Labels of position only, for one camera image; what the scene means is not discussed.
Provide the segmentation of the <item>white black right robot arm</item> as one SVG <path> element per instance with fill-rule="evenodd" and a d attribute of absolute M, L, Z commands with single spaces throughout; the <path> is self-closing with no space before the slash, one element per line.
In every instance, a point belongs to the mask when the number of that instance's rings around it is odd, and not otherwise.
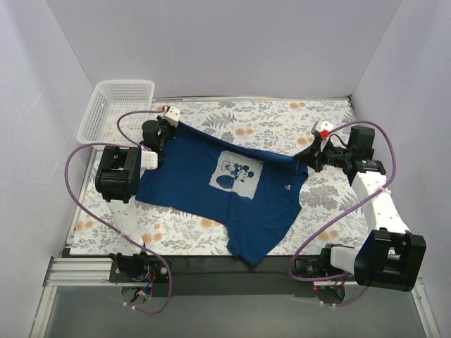
<path fill-rule="evenodd" d="M 349 127 L 348 141 L 334 146 L 330 139 L 338 129 L 330 122 L 316 122 L 311 129 L 313 143 L 294 158 L 316 172 L 327 165 L 343 171 L 359 203 L 334 221 L 361 209 L 368 235 L 359 248 L 328 244 L 312 257 L 296 251 L 289 262 L 289 274 L 300 282 L 350 277 L 360 286 L 409 292 L 419 275 L 426 241 L 402 221 L 388 189 L 394 178 L 386 175 L 381 161 L 373 159 L 377 124 L 357 121 Z"/>

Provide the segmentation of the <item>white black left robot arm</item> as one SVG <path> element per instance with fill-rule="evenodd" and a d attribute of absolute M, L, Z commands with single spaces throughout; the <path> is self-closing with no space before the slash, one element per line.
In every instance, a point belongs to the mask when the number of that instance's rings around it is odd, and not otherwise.
<path fill-rule="evenodd" d="M 96 190 L 106 201 L 120 236 L 118 253 L 110 257 L 120 273 L 136 282 L 147 280 L 150 274 L 147 255 L 141 250 L 135 208 L 141 171 L 161 168 L 163 147 L 173 138 L 176 125 L 161 118 L 148 120 L 142 125 L 143 141 L 138 146 L 105 146 L 95 177 Z"/>

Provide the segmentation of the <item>blue printed t-shirt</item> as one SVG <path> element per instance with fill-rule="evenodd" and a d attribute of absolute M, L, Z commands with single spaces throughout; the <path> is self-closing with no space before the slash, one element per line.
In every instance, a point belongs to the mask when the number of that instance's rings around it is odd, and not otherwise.
<path fill-rule="evenodd" d="M 227 248 L 250 265 L 295 222 L 308 168 L 291 156 L 237 146 L 179 123 L 160 169 L 146 170 L 136 199 L 225 225 Z"/>

